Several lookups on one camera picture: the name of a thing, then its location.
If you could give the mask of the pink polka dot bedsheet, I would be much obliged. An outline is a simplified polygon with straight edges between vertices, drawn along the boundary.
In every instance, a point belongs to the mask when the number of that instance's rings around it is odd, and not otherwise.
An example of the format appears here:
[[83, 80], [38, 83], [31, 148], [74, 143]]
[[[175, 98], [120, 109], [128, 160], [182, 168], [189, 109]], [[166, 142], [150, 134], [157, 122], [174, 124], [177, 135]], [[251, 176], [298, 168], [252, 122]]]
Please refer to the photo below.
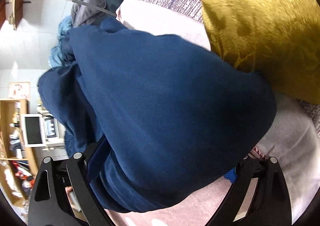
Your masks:
[[207, 199], [215, 225], [287, 225], [319, 188], [319, 139], [298, 102], [207, 51], [204, 26], [124, 0], [110, 66], [114, 118], [102, 180], [127, 210], [159, 214]]

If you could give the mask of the wooden wall shelf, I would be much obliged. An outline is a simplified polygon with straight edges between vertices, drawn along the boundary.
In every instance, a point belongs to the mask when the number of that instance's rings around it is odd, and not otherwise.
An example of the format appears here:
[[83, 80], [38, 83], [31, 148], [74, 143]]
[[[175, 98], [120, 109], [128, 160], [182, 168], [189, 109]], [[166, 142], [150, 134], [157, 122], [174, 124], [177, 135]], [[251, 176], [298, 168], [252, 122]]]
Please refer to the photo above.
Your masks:
[[1, 100], [1, 190], [19, 208], [27, 202], [38, 172], [34, 151], [24, 144], [21, 120], [28, 113], [26, 99]]

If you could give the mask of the white medical machine with screen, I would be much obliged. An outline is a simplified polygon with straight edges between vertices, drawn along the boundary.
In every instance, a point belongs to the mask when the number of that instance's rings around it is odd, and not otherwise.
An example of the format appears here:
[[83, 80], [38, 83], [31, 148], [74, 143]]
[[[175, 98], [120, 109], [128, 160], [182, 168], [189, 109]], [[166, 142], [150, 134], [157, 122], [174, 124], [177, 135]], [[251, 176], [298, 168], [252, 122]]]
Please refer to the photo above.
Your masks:
[[60, 147], [65, 141], [60, 137], [58, 121], [41, 114], [23, 114], [21, 128], [25, 147]]

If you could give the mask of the navy blue padded jacket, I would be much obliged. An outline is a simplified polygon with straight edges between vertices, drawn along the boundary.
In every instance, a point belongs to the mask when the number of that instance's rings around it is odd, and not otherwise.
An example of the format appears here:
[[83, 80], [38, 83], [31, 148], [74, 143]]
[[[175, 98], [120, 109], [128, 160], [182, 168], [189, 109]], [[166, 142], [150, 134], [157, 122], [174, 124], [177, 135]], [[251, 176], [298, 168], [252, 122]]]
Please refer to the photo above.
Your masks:
[[87, 176], [108, 210], [180, 203], [235, 167], [276, 115], [259, 74], [176, 35], [108, 18], [72, 28], [66, 51], [68, 64], [39, 78], [39, 94], [66, 129], [69, 156], [102, 141]]

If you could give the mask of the golden yellow pillow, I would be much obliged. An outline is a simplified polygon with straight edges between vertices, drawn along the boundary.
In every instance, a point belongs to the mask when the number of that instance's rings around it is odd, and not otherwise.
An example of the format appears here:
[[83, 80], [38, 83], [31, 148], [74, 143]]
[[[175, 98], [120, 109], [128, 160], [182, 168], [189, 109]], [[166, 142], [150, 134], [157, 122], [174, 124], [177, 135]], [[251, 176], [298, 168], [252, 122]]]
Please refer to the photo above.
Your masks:
[[319, 103], [319, 0], [200, 0], [210, 47], [235, 69]]

